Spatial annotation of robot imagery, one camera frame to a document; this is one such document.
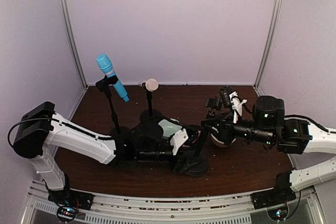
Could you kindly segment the black microphone stand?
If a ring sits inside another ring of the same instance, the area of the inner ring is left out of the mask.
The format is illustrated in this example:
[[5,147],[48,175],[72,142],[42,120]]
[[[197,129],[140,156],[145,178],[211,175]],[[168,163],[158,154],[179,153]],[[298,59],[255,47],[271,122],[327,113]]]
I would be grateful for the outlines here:
[[147,102],[148,102],[148,109],[144,110],[140,114],[140,122],[144,122],[144,121],[148,120],[149,118],[151,118],[153,116],[162,115],[162,113],[159,110],[153,109],[153,106],[152,106],[152,92],[150,92],[150,91],[146,92],[146,99],[147,99]]
[[112,118],[112,121],[114,123],[114,128],[110,131],[110,135],[111,136],[117,136],[117,135],[125,134],[129,130],[129,128],[126,127],[126,126],[121,126],[119,124],[119,118],[117,116],[117,113],[115,112],[113,102],[112,102],[112,93],[111,93],[111,90],[110,90],[110,86],[108,88],[106,88],[102,93],[104,93],[106,98],[108,99],[108,103],[109,103],[110,110],[111,110],[111,118]]
[[214,98],[207,98],[204,102],[204,107],[209,108],[201,125],[194,125],[199,133],[195,142],[195,148],[192,151],[185,151],[183,172],[190,176],[201,176],[208,171],[209,161],[206,156],[202,154],[202,148],[207,141],[209,130],[212,127],[211,120],[216,116],[215,111],[220,111],[222,107],[221,98],[215,96]]

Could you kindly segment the blue toy microphone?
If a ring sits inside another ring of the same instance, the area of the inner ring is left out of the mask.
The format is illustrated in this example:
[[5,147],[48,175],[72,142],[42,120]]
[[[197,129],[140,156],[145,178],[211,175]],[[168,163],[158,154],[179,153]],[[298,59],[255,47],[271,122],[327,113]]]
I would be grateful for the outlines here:
[[106,54],[100,54],[96,57],[96,62],[99,69],[104,73],[104,78],[96,83],[96,87],[103,92],[106,88],[112,85],[120,98],[125,102],[128,102],[130,100],[128,93],[117,77],[110,58]]

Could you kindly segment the pink toy microphone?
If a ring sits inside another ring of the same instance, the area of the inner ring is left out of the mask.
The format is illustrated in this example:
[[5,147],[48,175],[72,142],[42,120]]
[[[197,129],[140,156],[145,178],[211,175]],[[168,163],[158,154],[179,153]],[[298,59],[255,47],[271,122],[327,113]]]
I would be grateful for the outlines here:
[[183,148],[195,148],[200,137],[200,131],[187,130],[187,140],[183,143]]

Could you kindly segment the cream toy microphone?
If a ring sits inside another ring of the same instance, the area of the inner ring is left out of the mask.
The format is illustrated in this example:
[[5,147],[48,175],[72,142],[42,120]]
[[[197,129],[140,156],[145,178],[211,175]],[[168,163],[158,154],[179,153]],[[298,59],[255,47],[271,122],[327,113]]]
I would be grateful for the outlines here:
[[150,78],[146,81],[139,82],[139,86],[146,89],[146,91],[153,92],[159,88],[159,83],[156,79]]

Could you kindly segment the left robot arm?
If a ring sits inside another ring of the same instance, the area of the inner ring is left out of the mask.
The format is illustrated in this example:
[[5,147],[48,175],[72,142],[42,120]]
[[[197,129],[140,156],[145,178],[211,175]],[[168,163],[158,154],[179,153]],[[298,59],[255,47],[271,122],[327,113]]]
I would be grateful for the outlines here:
[[44,102],[13,125],[14,152],[30,160],[51,191],[64,191],[67,176],[48,146],[58,146],[88,156],[101,164],[127,166],[137,161],[175,161],[195,145],[199,131],[167,118],[154,116],[122,134],[103,135],[65,119],[52,102]]

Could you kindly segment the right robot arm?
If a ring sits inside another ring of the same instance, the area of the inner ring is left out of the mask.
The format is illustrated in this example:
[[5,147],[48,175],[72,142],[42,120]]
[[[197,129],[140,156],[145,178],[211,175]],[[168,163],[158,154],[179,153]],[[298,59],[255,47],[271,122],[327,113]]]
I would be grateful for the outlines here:
[[247,109],[245,99],[236,95],[222,99],[230,112],[210,112],[201,122],[219,144],[229,146],[234,140],[241,140],[268,149],[275,147],[286,154],[335,154],[335,129],[324,127],[306,116],[286,115],[282,99],[269,95],[258,97],[252,110],[247,110],[252,115],[251,121],[242,118]]

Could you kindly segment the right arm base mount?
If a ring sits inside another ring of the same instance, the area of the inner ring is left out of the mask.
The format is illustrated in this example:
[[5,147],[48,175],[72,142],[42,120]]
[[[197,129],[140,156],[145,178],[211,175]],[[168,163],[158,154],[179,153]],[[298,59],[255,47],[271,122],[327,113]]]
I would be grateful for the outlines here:
[[272,189],[251,194],[254,209],[267,209],[268,217],[276,222],[287,220],[289,213],[288,202],[296,200],[296,193],[290,188],[292,172],[280,173],[276,176],[276,184]]

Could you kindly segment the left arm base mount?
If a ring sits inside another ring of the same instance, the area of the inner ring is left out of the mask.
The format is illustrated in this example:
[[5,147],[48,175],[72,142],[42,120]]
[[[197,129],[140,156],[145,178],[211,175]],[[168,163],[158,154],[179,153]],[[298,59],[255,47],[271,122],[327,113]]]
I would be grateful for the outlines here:
[[62,190],[51,190],[45,182],[48,200],[58,207],[56,217],[63,223],[69,223],[79,214],[79,210],[91,210],[93,194],[84,193],[70,188],[70,180],[65,174],[65,186]]

